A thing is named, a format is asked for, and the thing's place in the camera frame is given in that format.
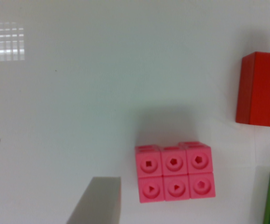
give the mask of red box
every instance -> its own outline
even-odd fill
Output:
[[[243,58],[235,121],[270,126],[270,53]]]
[[[187,153],[182,147],[164,147],[161,149],[163,175],[186,175]]]
[[[161,176],[162,161],[158,146],[142,146],[135,148],[135,163],[137,177]]]
[[[202,143],[185,142],[179,143],[186,149],[189,174],[213,172],[211,148]]]
[[[215,181],[212,173],[189,175],[192,199],[216,197]]]
[[[190,185],[187,175],[164,176],[163,189],[166,201],[190,199]]]
[[[141,203],[164,201],[163,178],[161,176],[139,178],[138,189]]]

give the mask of pink cube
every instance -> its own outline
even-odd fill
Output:
[[[164,201],[163,178],[161,176],[139,178],[138,189],[141,203]]]
[[[162,175],[161,152],[158,146],[142,146],[135,148],[137,177]]]
[[[216,197],[213,173],[189,175],[192,199]]]
[[[164,147],[162,153],[163,175],[186,175],[187,153],[182,147]]]
[[[190,199],[190,185],[187,175],[164,176],[163,189],[166,201]]]
[[[211,148],[202,143],[179,143],[186,149],[189,174],[213,172]]]

